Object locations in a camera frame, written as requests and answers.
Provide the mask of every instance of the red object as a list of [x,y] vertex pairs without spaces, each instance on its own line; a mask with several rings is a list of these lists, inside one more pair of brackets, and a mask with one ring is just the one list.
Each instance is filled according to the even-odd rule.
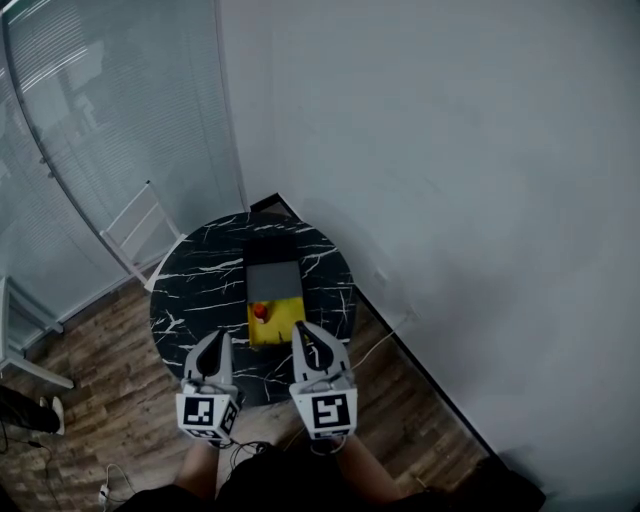
[[253,306],[253,314],[258,320],[266,320],[269,311],[264,304],[256,304]]

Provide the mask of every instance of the white wall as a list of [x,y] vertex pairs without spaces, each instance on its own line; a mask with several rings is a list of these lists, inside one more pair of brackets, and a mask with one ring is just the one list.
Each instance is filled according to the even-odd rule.
[[278,192],[274,177],[271,5],[268,0],[221,0],[219,7],[231,121],[251,205]]
[[264,101],[275,159],[243,163],[250,198],[334,239],[392,325],[423,312],[403,339],[550,509],[640,500],[640,7],[223,0],[222,21],[238,138]]

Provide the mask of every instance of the white cable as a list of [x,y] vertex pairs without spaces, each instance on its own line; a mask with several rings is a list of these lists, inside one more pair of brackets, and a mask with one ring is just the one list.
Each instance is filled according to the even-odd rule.
[[287,446],[285,446],[285,447],[284,447],[284,450],[282,450],[283,452],[286,452],[286,451],[291,447],[291,445],[293,444],[293,442],[294,442],[296,439],[298,439],[298,437],[300,436],[300,434],[302,434],[302,433],[304,432],[304,429],[305,429],[305,428],[307,428],[307,427],[302,427],[300,430],[298,430],[298,433],[297,433],[295,436],[293,436],[293,437],[291,438],[291,441],[289,441],[289,442],[287,443]]
[[351,367],[351,369],[352,369],[352,370],[355,370],[358,366],[360,366],[362,363],[364,363],[364,362],[366,361],[367,357],[369,357],[369,356],[371,355],[371,353],[372,353],[375,349],[377,349],[377,348],[382,344],[382,342],[387,341],[389,338],[391,338],[391,336],[393,336],[393,335],[397,332],[397,330],[398,330],[398,329],[400,329],[400,327],[402,327],[402,326],[404,325],[404,323],[405,323],[407,320],[409,320],[409,318],[411,318],[411,317],[412,317],[412,315],[407,315],[407,316],[404,318],[404,320],[402,320],[402,321],[401,321],[401,322],[396,326],[396,328],[395,328],[393,331],[391,331],[391,332],[390,332],[389,334],[387,334],[384,338],[382,338],[378,343],[376,343],[373,347],[371,347],[371,348],[369,349],[369,351],[364,355],[364,357],[363,357],[362,359],[360,359],[360,361],[358,361],[354,366],[352,366],[352,367]]
[[133,494],[136,493],[136,491],[133,490],[133,487],[131,487],[131,482],[129,482],[129,478],[127,477],[127,475],[125,474],[124,471],[122,471],[122,468],[120,466],[118,466],[117,464],[109,464],[107,466],[107,483],[105,484],[107,487],[109,487],[109,469],[111,469],[111,467],[114,468],[118,468],[120,470],[120,473],[122,473],[122,476],[124,477],[124,481],[127,482],[127,485],[129,486],[129,489],[131,489],[131,492]]
[[333,450],[331,450],[328,453],[320,453],[317,452],[313,449],[313,443],[311,443],[309,445],[309,450],[311,450],[311,453],[313,453],[314,455],[318,455],[319,457],[326,457],[328,455],[335,455],[336,453],[338,453],[340,450],[342,450],[344,448],[344,445],[347,444],[347,437],[348,436],[342,436],[342,442],[340,443],[340,445],[337,448],[334,448]]

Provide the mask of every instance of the black marble table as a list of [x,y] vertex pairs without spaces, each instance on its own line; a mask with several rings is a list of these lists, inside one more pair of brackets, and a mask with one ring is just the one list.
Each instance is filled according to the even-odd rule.
[[182,379],[189,351],[216,329],[233,340],[234,384],[244,406],[290,398],[291,344],[249,346],[242,264],[245,240],[293,234],[300,254],[306,317],[348,343],[355,319],[355,288],[338,249],[317,229],[272,213],[241,213],[189,235],[169,256],[151,295],[151,330],[160,356]]

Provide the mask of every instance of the wooden floor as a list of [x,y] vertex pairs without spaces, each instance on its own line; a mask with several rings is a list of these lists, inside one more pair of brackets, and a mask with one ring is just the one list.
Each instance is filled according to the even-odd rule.
[[[171,482],[190,444],[176,427],[179,383],[156,352],[148,315],[149,297],[134,282],[69,321],[64,335],[30,350],[29,359],[71,377],[74,390],[13,369],[0,381],[36,400],[57,393],[66,406],[64,437],[7,428],[9,437],[34,439],[52,450],[49,482],[62,510],[101,510],[97,496],[109,463],[125,470],[136,491]],[[360,303],[352,362],[385,334]],[[405,492],[419,492],[423,483],[453,489],[486,456],[393,340],[372,353],[356,379],[359,436]],[[234,437],[287,442],[301,427],[287,402],[242,411]],[[9,444],[9,453],[0,456],[0,485],[23,512],[56,510],[45,485],[46,450]],[[221,457],[220,483],[229,472],[230,451]],[[116,471],[110,482],[114,498],[130,495]]]

